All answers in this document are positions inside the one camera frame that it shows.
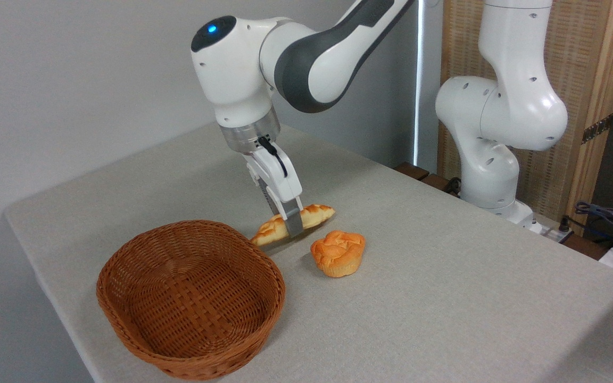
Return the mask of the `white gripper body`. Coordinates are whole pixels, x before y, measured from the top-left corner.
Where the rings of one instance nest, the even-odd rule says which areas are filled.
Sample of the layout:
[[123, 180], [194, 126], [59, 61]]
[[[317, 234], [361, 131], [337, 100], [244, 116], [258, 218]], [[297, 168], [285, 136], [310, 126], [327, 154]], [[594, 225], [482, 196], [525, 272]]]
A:
[[263, 146], [245, 153], [247, 167], [255, 184], [258, 185], [258, 178], [265, 180], [283, 203], [300, 198], [302, 185], [291, 160], [278, 145], [270, 143], [270, 146], [277, 151], [277, 155], [272, 155]]

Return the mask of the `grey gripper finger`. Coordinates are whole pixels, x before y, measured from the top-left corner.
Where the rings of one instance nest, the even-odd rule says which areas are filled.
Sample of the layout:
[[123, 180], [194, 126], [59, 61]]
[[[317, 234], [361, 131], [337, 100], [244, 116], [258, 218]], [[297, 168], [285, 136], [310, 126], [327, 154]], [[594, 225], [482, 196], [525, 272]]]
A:
[[284, 221], [288, 235], [290, 238], [295, 238], [304, 231], [302, 218], [300, 216], [302, 210], [300, 198], [295, 198], [287, 203], [283, 203], [283, 209], [286, 215]]
[[282, 199], [279, 198], [279, 195], [276, 194], [262, 178], [258, 178], [258, 185], [260, 189], [262, 189], [262, 193], [264, 194], [271, 211], [275, 215], [280, 215], [283, 220], [287, 220], [288, 215], [286, 213], [285, 204], [283, 203]]

